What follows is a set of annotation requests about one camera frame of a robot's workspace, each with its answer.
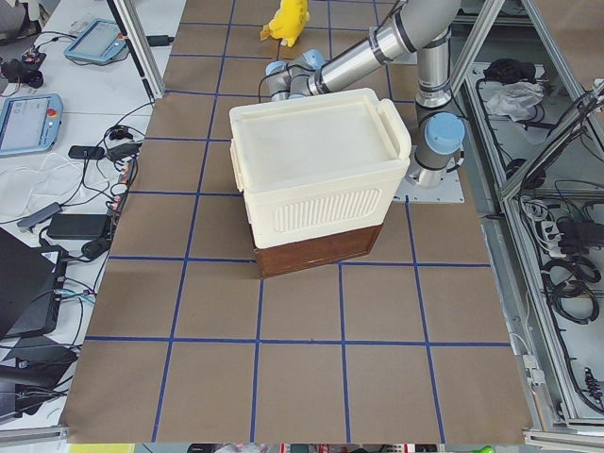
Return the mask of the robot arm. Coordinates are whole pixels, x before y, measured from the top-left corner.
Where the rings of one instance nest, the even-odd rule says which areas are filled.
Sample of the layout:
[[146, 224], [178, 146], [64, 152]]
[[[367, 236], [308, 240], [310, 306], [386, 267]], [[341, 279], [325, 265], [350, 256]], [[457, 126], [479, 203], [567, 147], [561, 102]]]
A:
[[330, 61], [316, 49], [291, 61], [275, 61], [263, 82], [273, 101], [340, 92], [405, 55], [417, 55], [418, 110], [443, 109], [450, 88], [450, 25], [459, 1], [398, 1], [384, 22]]

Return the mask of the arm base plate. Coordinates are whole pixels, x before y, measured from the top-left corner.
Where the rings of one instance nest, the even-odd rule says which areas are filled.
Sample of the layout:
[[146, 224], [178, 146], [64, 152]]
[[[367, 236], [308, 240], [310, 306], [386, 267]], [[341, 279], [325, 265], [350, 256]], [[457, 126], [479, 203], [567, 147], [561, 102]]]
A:
[[411, 147], [410, 167], [394, 193], [394, 202], [415, 204], [462, 204], [465, 197], [461, 187], [455, 155], [448, 157], [444, 169], [431, 171], [415, 158], [417, 145]]

